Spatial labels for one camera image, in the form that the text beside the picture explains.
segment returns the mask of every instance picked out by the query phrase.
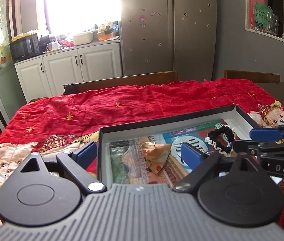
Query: window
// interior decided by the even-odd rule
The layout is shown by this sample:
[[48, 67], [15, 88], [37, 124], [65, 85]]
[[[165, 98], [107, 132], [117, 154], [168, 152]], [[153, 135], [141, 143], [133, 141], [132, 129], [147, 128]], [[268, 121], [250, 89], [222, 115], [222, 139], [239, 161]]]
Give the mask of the window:
[[105, 20], [120, 20], [120, 0], [45, 0], [45, 3], [46, 21], [54, 34], [82, 32]]

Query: green package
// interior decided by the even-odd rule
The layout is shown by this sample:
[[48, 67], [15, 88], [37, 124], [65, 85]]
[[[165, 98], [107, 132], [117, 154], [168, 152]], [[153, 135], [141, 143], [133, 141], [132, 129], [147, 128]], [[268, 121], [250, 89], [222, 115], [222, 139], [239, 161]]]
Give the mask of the green package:
[[255, 27], [259, 30], [265, 30], [270, 21], [272, 9], [268, 6], [256, 2], [255, 4]]

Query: refrigerator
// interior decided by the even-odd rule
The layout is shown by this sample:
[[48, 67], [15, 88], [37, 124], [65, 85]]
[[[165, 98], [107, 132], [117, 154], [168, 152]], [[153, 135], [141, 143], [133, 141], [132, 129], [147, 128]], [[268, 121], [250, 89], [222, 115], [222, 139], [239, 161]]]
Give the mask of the refrigerator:
[[216, 0], [121, 0], [123, 75], [176, 70], [180, 81], [211, 80]]

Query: wooden chair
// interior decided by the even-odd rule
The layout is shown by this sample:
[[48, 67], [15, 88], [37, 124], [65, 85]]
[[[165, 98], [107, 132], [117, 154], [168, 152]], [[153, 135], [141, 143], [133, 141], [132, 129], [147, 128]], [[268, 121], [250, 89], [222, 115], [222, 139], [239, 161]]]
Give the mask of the wooden chair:
[[279, 83], [280, 75], [273, 73], [255, 73], [242, 70], [224, 70], [224, 78], [247, 79], [254, 83]]
[[149, 84], [162, 85], [178, 81], [178, 73], [166, 71], [162, 73], [150, 73], [134, 76], [124, 76], [119, 78], [111, 78], [99, 81], [91, 81], [86, 83], [75, 83], [64, 85], [64, 94], [76, 94], [89, 90], [100, 90], [104, 88], [112, 88], [122, 85], [139, 85], [145, 86]]

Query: white mug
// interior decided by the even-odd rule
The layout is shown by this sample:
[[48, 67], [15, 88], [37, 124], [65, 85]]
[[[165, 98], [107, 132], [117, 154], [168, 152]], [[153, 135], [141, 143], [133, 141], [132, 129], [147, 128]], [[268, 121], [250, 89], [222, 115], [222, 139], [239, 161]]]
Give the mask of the white mug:
[[58, 41], [51, 42], [46, 46], [47, 51], [52, 51], [52, 50], [56, 50], [56, 49], [59, 49], [59, 48], [61, 48], [61, 45], [59, 44]]

